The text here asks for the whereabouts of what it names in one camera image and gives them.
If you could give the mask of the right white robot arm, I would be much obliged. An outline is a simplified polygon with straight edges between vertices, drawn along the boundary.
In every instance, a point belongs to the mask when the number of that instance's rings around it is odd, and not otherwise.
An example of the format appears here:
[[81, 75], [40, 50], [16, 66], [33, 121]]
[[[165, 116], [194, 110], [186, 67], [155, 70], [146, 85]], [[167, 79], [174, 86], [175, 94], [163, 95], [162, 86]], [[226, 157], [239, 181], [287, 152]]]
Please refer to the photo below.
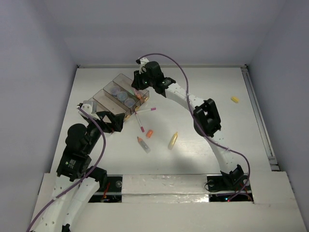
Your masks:
[[221, 118], [215, 101], [212, 99], [203, 100], [190, 94], [174, 79], [165, 77], [156, 61], [141, 58], [136, 62], [139, 69], [134, 71], [134, 80], [131, 86], [136, 90], [152, 87], [156, 93], [187, 109], [193, 118], [195, 131], [208, 141], [217, 158], [224, 190], [237, 189], [244, 176], [244, 171], [234, 161], [232, 150], [224, 144], [224, 137], [221, 133]]

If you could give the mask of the clear tape roll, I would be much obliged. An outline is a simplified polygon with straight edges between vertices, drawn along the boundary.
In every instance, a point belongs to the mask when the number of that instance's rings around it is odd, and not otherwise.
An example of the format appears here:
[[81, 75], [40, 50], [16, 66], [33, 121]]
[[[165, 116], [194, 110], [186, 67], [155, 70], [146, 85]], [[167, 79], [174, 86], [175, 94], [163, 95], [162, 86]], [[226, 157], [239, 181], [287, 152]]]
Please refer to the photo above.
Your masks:
[[120, 91], [121, 91], [121, 89], [120, 89], [119, 86], [113, 86], [113, 87], [110, 88], [110, 93], [113, 96], [117, 96]]

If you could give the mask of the small orange eraser cap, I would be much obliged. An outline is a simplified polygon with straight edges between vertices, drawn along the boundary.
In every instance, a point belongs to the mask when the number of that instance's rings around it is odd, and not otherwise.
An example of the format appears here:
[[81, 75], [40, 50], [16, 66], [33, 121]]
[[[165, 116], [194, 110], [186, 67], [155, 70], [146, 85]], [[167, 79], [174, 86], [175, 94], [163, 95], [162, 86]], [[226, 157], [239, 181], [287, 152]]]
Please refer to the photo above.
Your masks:
[[148, 130], [148, 132], [146, 133], [146, 137], [147, 138], [151, 138], [151, 136], [153, 135], [153, 130]]

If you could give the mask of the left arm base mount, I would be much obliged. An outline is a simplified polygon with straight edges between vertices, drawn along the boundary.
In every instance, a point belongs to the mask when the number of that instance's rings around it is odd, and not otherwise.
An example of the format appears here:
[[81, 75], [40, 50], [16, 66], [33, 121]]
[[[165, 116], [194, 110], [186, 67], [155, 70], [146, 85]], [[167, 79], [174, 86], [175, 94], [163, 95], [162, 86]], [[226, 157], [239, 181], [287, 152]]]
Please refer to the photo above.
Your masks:
[[121, 203], [122, 185], [122, 175], [108, 176], [106, 187], [101, 187], [95, 192], [90, 198], [89, 203]]

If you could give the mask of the grey orange-tipped marker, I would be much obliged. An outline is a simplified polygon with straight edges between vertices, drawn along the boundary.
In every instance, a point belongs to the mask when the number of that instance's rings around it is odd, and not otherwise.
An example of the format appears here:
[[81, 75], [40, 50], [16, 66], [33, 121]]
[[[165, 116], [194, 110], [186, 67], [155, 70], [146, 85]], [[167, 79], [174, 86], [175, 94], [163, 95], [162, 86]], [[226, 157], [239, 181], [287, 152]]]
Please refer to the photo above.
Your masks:
[[146, 153], [149, 153], [151, 151], [149, 146], [140, 137], [137, 137], [137, 140], [138, 140], [138, 143], [140, 144], [140, 146], [143, 148], [143, 150]]

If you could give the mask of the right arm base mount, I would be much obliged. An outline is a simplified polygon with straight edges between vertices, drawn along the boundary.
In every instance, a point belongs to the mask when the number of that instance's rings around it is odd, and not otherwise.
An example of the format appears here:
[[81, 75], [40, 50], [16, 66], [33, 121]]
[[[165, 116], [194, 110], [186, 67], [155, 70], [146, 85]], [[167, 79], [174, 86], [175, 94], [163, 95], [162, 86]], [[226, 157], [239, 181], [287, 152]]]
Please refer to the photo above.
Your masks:
[[248, 175], [240, 165], [228, 174], [207, 176], [204, 189], [210, 193], [211, 202], [253, 202]]

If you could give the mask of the yellow highlighter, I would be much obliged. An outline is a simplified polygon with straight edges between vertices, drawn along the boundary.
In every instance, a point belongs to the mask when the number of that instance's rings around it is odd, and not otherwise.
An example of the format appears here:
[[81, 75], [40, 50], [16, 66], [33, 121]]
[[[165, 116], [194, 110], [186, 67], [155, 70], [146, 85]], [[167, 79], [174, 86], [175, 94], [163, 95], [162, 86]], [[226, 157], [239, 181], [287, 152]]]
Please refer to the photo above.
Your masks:
[[174, 147], [174, 145], [175, 145], [177, 139], [178, 139], [178, 133], [175, 132], [175, 133], [173, 134], [173, 136], [172, 136], [170, 142], [169, 142], [169, 145], [168, 145], [168, 149], [169, 149], [169, 150], [172, 150], [172, 149], [173, 149], [173, 147]]

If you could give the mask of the white pink-capped pen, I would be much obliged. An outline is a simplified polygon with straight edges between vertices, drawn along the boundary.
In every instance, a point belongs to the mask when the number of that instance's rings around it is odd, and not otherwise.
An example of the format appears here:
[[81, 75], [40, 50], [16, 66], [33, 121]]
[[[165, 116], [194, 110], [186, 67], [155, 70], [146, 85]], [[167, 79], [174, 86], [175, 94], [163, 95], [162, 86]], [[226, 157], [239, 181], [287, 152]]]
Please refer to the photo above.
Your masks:
[[149, 109], [144, 109], [144, 110], [138, 110], [135, 112], [135, 114], [143, 114], [143, 113], [147, 113], [147, 112], [151, 112], [151, 111], [155, 111], [156, 107], [153, 108], [149, 108]]

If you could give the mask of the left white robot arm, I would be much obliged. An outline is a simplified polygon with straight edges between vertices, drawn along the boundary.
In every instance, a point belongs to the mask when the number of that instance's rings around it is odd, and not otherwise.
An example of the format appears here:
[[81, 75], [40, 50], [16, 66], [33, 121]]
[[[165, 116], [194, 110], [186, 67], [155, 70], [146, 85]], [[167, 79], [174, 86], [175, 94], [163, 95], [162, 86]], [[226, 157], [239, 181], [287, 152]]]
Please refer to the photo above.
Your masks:
[[93, 194], [109, 187], [107, 171], [98, 167], [104, 154], [91, 165], [90, 153], [99, 138], [122, 130], [125, 114], [109, 111], [91, 114], [83, 109], [80, 114], [88, 124], [69, 127], [51, 200], [32, 220], [29, 232], [71, 232]]

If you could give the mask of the white red-capped pen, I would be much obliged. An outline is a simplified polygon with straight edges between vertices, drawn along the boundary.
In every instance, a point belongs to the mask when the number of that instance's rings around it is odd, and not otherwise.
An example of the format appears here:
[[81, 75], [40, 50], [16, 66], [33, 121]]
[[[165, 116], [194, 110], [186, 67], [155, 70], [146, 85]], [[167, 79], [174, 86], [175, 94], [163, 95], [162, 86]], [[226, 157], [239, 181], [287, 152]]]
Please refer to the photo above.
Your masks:
[[137, 119], [137, 122], [138, 122], [138, 125], [139, 125], [139, 127], [140, 127], [140, 130], [141, 130], [142, 132], [144, 132], [144, 127], [143, 127], [143, 125], [142, 125], [142, 123], [141, 123], [141, 120], [140, 120], [138, 114], [135, 114], [135, 117], [136, 117], [136, 119]]

